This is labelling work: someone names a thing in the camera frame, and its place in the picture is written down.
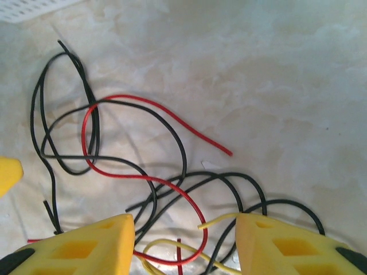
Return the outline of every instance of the white plastic basket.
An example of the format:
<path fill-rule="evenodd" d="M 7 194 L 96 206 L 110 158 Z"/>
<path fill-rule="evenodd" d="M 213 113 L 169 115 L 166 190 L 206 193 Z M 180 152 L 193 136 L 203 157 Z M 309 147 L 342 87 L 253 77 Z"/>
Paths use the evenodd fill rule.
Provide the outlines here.
<path fill-rule="evenodd" d="M 0 0 L 0 20 L 18 23 L 82 0 Z"/>

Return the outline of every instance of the yellow object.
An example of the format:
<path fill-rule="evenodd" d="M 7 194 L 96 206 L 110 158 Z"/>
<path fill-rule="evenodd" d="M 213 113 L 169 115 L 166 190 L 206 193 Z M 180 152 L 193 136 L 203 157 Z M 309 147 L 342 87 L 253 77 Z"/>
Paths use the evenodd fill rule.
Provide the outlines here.
<path fill-rule="evenodd" d="M 236 220 L 242 275 L 362 275 L 335 249 L 348 248 L 320 234 L 256 214 Z"/>
<path fill-rule="evenodd" d="M 185 245 L 183 243 L 180 242 L 176 242 L 176 241 L 172 241 L 170 239 L 156 239 L 153 242 L 148 243 L 148 245 L 144 248 L 144 254 L 146 254 L 148 252 L 148 250 L 155 245 L 160 245 L 162 243 L 166 243 L 169 245 L 174 245 L 174 246 L 178 246 L 179 248 L 188 250 L 190 252 L 196 252 L 197 249 L 189 246 L 189 245 Z M 200 257 L 205 259 L 206 261 L 210 261 L 210 257 L 204 253 L 200 254 Z M 148 261 L 144 260 L 144 259 L 140 259 L 142 261 L 142 264 L 145 268 L 145 270 L 151 274 L 151 275 L 165 275 L 163 272 L 161 272 L 160 270 L 158 270 L 156 267 L 154 267 L 151 263 L 149 263 Z M 227 272 L 229 274 L 235 274 L 235 275 L 241 275 L 241 271 L 233 269 L 233 268 L 229 268 L 223 264 L 221 264 L 220 262 L 214 262 L 214 266 L 218 267 L 219 269 L 223 270 L 224 272 Z"/>
<path fill-rule="evenodd" d="M 128 275 L 134 239 L 132 215 L 118 215 L 20 248 L 35 252 L 10 275 Z"/>
<path fill-rule="evenodd" d="M 199 229 L 205 229 L 208 227 L 211 227 L 213 225 L 215 225 L 216 223 L 219 223 L 220 221 L 222 221 L 223 219 L 229 219 L 229 218 L 236 218 L 240 213 L 228 213 L 228 214 L 224 214 L 222 216 L 219 216 L 218 218 L 215 218 L 209 222 L 205 222 L 202 223 L 200 225 L 197 226 L 197 228 Z"/>
<path fill-rule="evenodd" d="M 23 177 L 22 164 L 17 159 L 0 156 L 0 197 Z"/>

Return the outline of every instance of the black rubber tip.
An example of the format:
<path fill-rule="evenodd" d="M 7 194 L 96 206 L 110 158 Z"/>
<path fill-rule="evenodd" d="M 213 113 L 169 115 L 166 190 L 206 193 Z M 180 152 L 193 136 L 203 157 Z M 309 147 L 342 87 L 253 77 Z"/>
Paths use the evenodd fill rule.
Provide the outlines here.
<path fill-rule="evenodd" d="M 32 256 L 34 251 L 35 250 L 32 248 L 26 248 L 3 257 L 3 259 L 0 260 L 0 275 L 10 274 L 10 272 Z"/>
<path fill-rule="evenodd" d="M 356 268 L 367 274 L 367 258 L 361 253 L 352 251 L 344 247 L 337 247 L 337 252 L 350 261 Z"/>

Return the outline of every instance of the yellow wire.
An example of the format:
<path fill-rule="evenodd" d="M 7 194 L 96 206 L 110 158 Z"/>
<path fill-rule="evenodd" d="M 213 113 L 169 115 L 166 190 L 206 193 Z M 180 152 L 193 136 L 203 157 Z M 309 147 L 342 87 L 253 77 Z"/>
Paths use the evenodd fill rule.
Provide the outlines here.
<path fill-rule="evenodd" d="M 202 223 L 201 225 L 198 225 L 197 228 L 205 229 L 205 228 L 208 228 L 208 227 L 211 227 L 211 226 L 215 225 L 216 223 L 219 223 L 223 219 L 236 218 L 238 215 L 239 215 L 239 213 L 224 214 L 224 215 L 221 215 L 218 218 L 215 218 L 215 219 L 213 219 L 209 222 L 205 222 L 205 223 Z M 180 242 L 172 241 L 171 239 L 156 239 L 155 241 L 152 241 L 152 242 L 147 244 L 147 246 L 144 248 L 144 251 L 143 251 L 144 254 L 146 254 L 152 246 L 159 245 L 161 243 L 167 243 L 169 245 L 178 246 L 179 248 L 186 249 L 190 252 L 196 252 L 197 251 L 197 249 L 195 249 L 195 248 L 193 248 L 189 245 L 185 245 L 185 244 L 180 243 Z M 204 253 L 201 253 L 200 257 L 205 259 L 206 261 L 210 261 L 210 257 L 208 255 L 204 254 Z M 160 271 L 158 268 L 156 268 L 154 265 L 149 263 L 144 258 L 139 257 L 139 259 L 141 260 L 145 271 L 149 275 L 166 275 L 164 272 Z M 235 275 L 241 275 L 241 271 L 238 271 L 238 270 L 233 269 L 233 268 L 229 268 L 229 267 L 221 264 L 220 262 L 215 261 L 214 266 L 216 266 L 217 268 L 223 270 L 224 272 L 227 272 L 227 273 L 230 273 L 230 274 L 235 274 Z"/>
<path fill-rule="evenodd" d="M 190 252 L 196 252 L 197 249 L 189 246 L 189 245 L 185 245 L 183 243 L 180 242 L 176 242 L 176 241 L 172 241 L 170 239 L 156 239 L 153 242 L 148 243 L 148 245 L 145 247 L 144 249 L 144 253 L 147 253 L 148 250 L 155 245 L 159 245 L 161 243 L 167 243 L 169 245 L 174 245 L 174 246 L 178 246 L 179 248 L 188 250 Z M 200 254 L 200 257 L 205 259 L 206 261 L 210 261 L 210 257 L 204 253 Z M 144 259 L 140 259 L 142 261 L 143 267 L 145 268 L 145 270 L 150 274 L 150 275 L 165 275 L 163 272 L 161 272 L 159 269 L 157 269 L 156 267 L 154 267 L 151 263 L 149 263 L 148 261 L 144 260 Z M 215 261 L 214 262 L 214 266 L 216 266 L 217 268 L 223 270 L 224 272 L 230 273 L 230 274 L 234 274 L 234 275 L 241 275 L 241 271 L 238 271 L 236 269 L 233 268 L 229 268 L 223 264 L 221 264 L 220 262 Z"/>
<path fill-rule="evenodd" d="M 224 214 L 222 216 L 219 216 L 218 218 L 215 218 L 209 222 L 205 222 L 202 223 L 201 225 L 198 225 L 197 228 L 199 229 L 205 229 L 208 227 L 211 227 L 212 225 L 215 225 L 216 223 L 219 223 L 220 221 L 222 221 L 223 219 L 228 219 L 228 218 L 236 218 L 239 215 L 239 213 L 228 213 L 228 214 Z"/>

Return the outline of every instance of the marble floor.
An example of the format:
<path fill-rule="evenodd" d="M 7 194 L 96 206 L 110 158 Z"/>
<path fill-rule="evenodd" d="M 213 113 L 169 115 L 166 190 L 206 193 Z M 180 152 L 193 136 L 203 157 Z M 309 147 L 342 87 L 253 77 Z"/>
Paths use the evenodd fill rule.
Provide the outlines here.
<path fill-rule="evenodd" d="M 327 235 L 367 254 L 366 15 L 363 0 L 89 0 L 24 23 L 0 23 L 0 155 L 19 158 L 25 172 L 0 199 L 0 257 L 29 238 L 53 233 L 42 204 L 50 200 L 50 179 L 31 143 L 29 109 L 43 66 L 61 51 L 58 39 L 82 59 L 97 98 L 131 93 L 153 99 L 234 152 L 223 154 L 160 112 L 182 138 L 190 171 L 246 172 L 269 198 L 294 198 L 310 206 Z M 51 67 L 45 89 L 49 121 L 87 102 L 66 58 Z M 56 130 L 60 152 L 81 153 L 82 118 L 76 115 Z M 177 145 L 152 118 L 102 106 L 101 120 L 103 154 L 144 163 L 152 176 L 179 174 Z M 36 132 L 41 139 L 38 115 Z M 57 162 L 51 164 L 66 231 L 123 213 L 149 193 L 144 182 L 94 172 L 70 176 Z M 233 182 L 246 206 L 257 202 L 252 188 Z M 220 182 L 192 197 L 207 219 L 236 210 Z M 306 214 L 290 206 L 270 211 L 272 217 L 315 230 Z M 162 236 L 197 246 L 198 223 L 190 206 L 178 202 L 137 249 Z M 210 231 L 207 253 L 227 224 Z M 169 246 L 151 252 L 175 257 Z M 237 257 L 228 265 L 238 267 Z M 184 271 L 196 274 L 203 268 L 198 261 Z M 177 274 L 173 267 L 161 269 Z M 134 259 L 131 274 L 141 273 Z"/>

